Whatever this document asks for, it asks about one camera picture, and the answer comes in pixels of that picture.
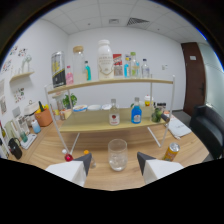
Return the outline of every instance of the glass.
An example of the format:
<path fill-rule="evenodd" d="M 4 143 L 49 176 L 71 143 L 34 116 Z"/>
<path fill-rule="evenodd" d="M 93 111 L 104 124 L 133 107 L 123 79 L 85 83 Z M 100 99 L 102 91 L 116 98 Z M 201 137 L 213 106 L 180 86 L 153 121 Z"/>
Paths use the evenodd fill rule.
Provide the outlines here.
<path fill-rule="evenodd" d="M 127 142 L 122 139 L 113 139 L 108 144 L 108 162 L 115 171 L 123 170 L 128 161 Z"/>

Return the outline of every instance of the ceiling vent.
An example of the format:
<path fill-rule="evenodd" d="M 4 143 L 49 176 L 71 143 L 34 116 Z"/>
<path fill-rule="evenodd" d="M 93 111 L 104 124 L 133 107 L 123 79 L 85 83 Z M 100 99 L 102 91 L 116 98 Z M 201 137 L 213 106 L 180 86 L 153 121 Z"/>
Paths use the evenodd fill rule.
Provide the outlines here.
<path fill-rule="evenodd" d="M 130 18 L 128 20 L 127 26 L 129 27 L 134 27 L 134 28 L 139 28 L 139 29 L 144 29 L 146 30 L 150 25 L 150 22 L 147 20 L 143 19 L 137 19 L 137 18 Z"/>
<path fill-rule="evenodd" d="M 119 24 L 119 19 L 109 19 L 109 24 Z"/>

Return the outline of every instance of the plastic bottle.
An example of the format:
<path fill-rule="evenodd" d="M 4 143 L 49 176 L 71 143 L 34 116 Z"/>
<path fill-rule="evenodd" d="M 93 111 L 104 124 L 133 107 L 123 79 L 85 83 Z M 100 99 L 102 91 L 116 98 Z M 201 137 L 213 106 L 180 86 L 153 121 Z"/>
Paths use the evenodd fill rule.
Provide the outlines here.
<path fill-rule="evenodd" d="M 142 120 L 142 110 L 139 106 L 139 97 L 135 97 L 135 104 L 131 110 L 131 122 L 134 124 L 141 123 Z"/>
<path fill-rule="evenodd" d="M 139 78 L 139 62 L 136 60 L 136 53 L 131 52 L 131 75 L 132 79 Z"/>
<path fill-rule="evenodd" d="M 88 61 L 85 61 L 85 68 L 86 68 L 86 80 L 90 81 L 91 80 L 91 70 L 90 67 L 88 65 Z"/>
<path fill-rule="evenodd" d="M 84 151 L 84 155 L 87 155 L 87 154 L 89 154 L 89 150 L 85 150 L 85 151 Z M 93 156 L 92 156 L 92 158 L 91 158 L 91 162 L 90 162 L 89 167 L 90 167 L 91 169 L 93 169 L 93 168 L 96 167 L 96 162 L 95 162 Z"/>
<path fill-rule="evenodd" d="M 114 79 L 114 60 L 109 40 L 98 42 L 98 77 L 99 80 Z"/>
<path fill-rule="evenodd" d="M 143 65 L 142 65 L 142 78 L 148 79 L 150 78 L 150 70 L 149 66 L 147 65 L 147 59 L 143 59 Z"/>
<path fill-rule="evenodd" d="M 110 125 L 120 124 L 120 114 L 119 109 L 116 107 L 116 99 L 111 100 L 112 107 L 109 111 L 109 123 Z"/>
<path fill-rule="evenodd" d="M 75 85 L 86 82 L 83 46 L 75 46 L 73 48 L 73 81 Z"/>
<path fill-rule="evenodd" d="M 126 55 L 125 58 L 125 65 L 124 65 L 124 77 L 130 78 L 130 67 L 129 67 L 129 57 Z"/>
<path fill-rule="evenodd" d="M 32 125 L 32 128 L 33 128 L 33 131 L 37 134 L 41 131 L 40 129 L 40 125 L 38 124 L 37 120 L 33 120 L 31 122 L 31 125 Z"/>
<path fill-rule="evenodd" d="M 67 74 L 66 74 L 66 85 L 72 85 L 74 83 L 73 81 L 73 74 L 71 72 L 71 66 L 67 66 Z"/>

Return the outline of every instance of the table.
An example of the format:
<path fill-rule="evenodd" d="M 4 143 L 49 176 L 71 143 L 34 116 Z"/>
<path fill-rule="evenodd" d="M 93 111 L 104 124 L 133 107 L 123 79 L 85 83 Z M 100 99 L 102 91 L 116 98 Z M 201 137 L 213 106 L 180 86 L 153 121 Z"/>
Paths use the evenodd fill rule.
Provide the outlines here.
<path fill-rule="evenodd" d="M 60 127 L 63 121 L 57 121 L 57 123 Z M 155 125 L 150 128 L 158 141 L 161 141 L 165 126 Z M 77 134 L 62 133 L 62 135 L 67 146 L 71 148 Z M 107 145 L 115 138 L 121 138 L 128 144 L 128 163 L 127 167 L 121 172 L 112 170 L 107 158 Z M 179 162 L 184 167 L 201 163 L 209 154 L 194 133 L 177 140 L 168 131 L 163 146 L 159 148 L 148 129 L 140 127 L 122 131 L 81 133 L 72 156 L 74 158 L 83 156 L 83 151 L 88 149 L 96 161 L 96 167 L 89 169 L 85 188 L 109 191 L 133 189 L 145 185 L 137 160 L 137 152 L 162 159 L 171 142 L 180 145 L 180 151 L 174 162 Z M 53 123 L 46 128 L 41 127 L 41 132 L 33 144 L 28 150 L 22 149 L 23 156 L 20 160 L 16 160 L 12 155 L 9 159 L 31 164 L 43 170 L 49 165 L 65 162 L 62 154 L 64 147 Z"/>

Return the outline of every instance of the shelf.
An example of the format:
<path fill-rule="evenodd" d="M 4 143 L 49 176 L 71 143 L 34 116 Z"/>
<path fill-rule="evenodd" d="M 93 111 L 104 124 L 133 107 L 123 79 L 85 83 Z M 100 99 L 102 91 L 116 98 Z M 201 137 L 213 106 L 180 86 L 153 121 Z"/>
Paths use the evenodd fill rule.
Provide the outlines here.
<path fill-rule="evenodd" d="M 17 80 L 17 79 L 20 79 L 20 78 L 23 78 L 23 77 L 27 77 L 31 74 L 33 74 L 34 72 L 26 72 L 26 73 L 22 73 L 22 74 L 19 74 L 19 75 L 14 75 L 9 82 L 12 82 L 14 80 Z"/>
<path fill-rule="evenodd" d="M 173 81 L 169 80 L 161 80 L 161 79 L 109 79 L 103 81 L 87 81 L 78 85 L 64 85 L 54 88 L 53 90 L 48 91 L 48 94 L 65 91 L 69 89 L 75 89 L 86 86 L 95 86 L 95 85 L 103 85 L 103 84 L 112 84 L 112 83 L 131 83 L 131 82 L 151 82 L 151 83 L 166 83 L 173 84 Z"/>
<path fill-rule="evenodd" d="M 109 124 L 109 111 L 85 111 L 73 112 L 67 120 L 64 121 L 59 128 L 61 133 L 84 133 L 84 132 L 100 132 L 100 131 L 115 131 L 125 130 L 129 128 L 148 127 L 151 125 L 165 124 L 161 119 L 160 123 L 150 121 L 151 107 L 142 107 L 142 121 L 140 124 L 133 124 L 131 122 L 132 108 L 121 108 L 120 111 L 120 124 L 112 126 Z"/>

